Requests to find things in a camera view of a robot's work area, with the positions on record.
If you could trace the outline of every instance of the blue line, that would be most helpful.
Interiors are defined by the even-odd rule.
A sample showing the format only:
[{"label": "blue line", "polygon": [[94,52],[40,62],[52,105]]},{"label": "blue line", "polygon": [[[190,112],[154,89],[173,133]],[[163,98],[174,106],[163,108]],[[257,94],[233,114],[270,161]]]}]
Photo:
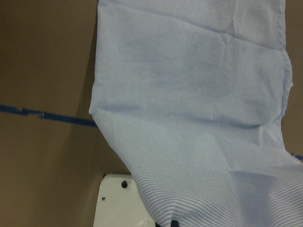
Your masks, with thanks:
[{"label": "blue line", "polygon": [[41,112],[41,111],[36,111],[36,110],[18,109],[14,106],[0,105],[0,112],[6,112],[6,113],[10,113],[10,114],[19,114],[19,115],[23,115],[23,116],[37,114],[39,116],[39,118],[43,118],[43,119],[97,127],[96,123],[92,120],[86,120],[86,119],[76,118],[76,117],[68,117],[68,116],[63,116],[63,115],[59,115],[59,114]]},{"label": "blue line", "polygon": [[295,155],[295,157],[301,161],[303,160],[303,156],[301,156],[301,155]]}]

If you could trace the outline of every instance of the hole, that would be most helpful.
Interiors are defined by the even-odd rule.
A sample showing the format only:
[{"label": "hole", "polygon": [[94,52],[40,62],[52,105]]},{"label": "hole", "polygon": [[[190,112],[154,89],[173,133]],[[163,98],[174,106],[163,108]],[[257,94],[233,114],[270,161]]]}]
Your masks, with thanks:
[{"label": "hole", "polygon": [[121,183],[121,187],[127,188],[127,182],[126,182],[126,181],[123,181],[123,182]]}]

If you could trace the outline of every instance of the light blue fabric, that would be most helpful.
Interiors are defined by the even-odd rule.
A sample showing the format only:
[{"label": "light blue fabric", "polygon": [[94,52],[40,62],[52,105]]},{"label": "light blue fabric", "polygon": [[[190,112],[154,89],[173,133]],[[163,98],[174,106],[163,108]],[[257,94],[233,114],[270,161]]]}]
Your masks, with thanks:
[{"label": "light blue fabric", "polygon": [[162,227],[303,226],[285,0],[100,0],[90,113]]}]

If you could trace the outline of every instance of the white plastic part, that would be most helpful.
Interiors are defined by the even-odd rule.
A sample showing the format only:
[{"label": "white plastic part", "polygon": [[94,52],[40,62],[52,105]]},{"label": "white plastic part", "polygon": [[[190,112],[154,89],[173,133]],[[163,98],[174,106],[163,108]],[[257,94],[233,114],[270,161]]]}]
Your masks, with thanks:
[{"label": "white plastic part", "polygon": [[94,227],[155,227],[130,175],[106,175],[100,185]]}]

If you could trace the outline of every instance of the brown cardboard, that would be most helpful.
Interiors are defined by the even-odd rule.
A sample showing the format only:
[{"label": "brown cardboard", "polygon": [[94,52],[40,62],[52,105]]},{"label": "brown cardboard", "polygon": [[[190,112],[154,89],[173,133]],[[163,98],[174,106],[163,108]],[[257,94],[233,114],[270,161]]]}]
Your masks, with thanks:
[{"label": "brown cardboard", "polygon": [[91,119],[96,13],[97,0],[0,1],[0,103]]},{"label": "brown cardboard", "polygon": [[[94,79],[97,0],[0,1],[0,104],[80,118]],[[293,66],[282,131],[303,155],[303,2],[286,1]],[[128,174],[97,128],[0,113],[0,226],[91,227],[103,174]]]},{"label": "brown cardboard", "polygon": [[293,67],[293,83],[282,133],[286,150],[303,156],[303,1],[286,1],[286,50]]}]

